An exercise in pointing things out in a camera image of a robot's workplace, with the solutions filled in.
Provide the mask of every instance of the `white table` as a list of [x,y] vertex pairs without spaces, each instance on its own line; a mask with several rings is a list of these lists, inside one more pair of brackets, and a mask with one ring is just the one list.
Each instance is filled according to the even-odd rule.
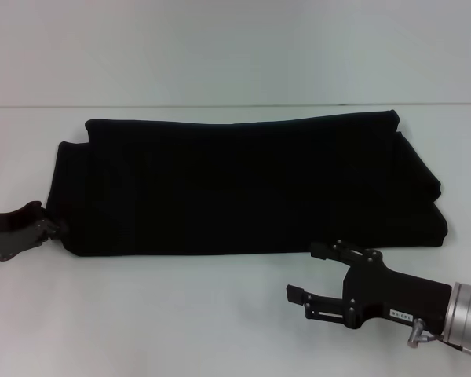
[[[90,118],[236,123],[373,107],[0,109],[0,212],[49,192],[57,144]],[[400,129],[442,181],[441,248],[384,250],[395,270],[471,284],[471,106],[395,107]],[[77,258],[47,243],[0,262],[0,377],[471,376],[471,357],[407,347],[410,328],[357,331],[310,321],[287,284],[341,297],[347,268],[307,254]]]

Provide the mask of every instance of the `robotic arm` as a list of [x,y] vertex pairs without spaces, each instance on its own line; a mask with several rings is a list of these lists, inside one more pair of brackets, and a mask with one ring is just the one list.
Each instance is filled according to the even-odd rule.
[[288,285],[288,301],[305,307],[305,317],[357,329],[371,318],[411,326],[408,345],[440,341],[471,355],[471,286],[454,288],[436,281],[397,273],[382,253],[342,240],[311,245],[311,256],[349,265],[342,298],[314,295]]

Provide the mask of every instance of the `white label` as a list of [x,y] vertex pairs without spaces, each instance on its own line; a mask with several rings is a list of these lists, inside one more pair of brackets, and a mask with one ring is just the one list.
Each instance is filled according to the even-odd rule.
[[393,310],[393,309],[389,311],[389,315],[391,317],[397,318],[398,320],[407,320],[408,322],[414,321],[414,316],[403,313],[403,312],[398,312],[397,310]]

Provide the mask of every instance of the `black cloth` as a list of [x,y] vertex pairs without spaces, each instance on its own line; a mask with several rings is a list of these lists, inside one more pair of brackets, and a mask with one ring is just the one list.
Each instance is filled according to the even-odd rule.
[[93,119],[61,143],[48,212],[77,255],[440,246],[440,182],[394,111],[206,125]]

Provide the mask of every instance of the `folded black fabric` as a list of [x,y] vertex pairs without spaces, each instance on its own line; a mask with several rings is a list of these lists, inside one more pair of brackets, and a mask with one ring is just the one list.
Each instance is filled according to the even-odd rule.
[[205,125],[93,119],[62,143],[47,210],[78,255],[439,246],[440,182],[394,111]]

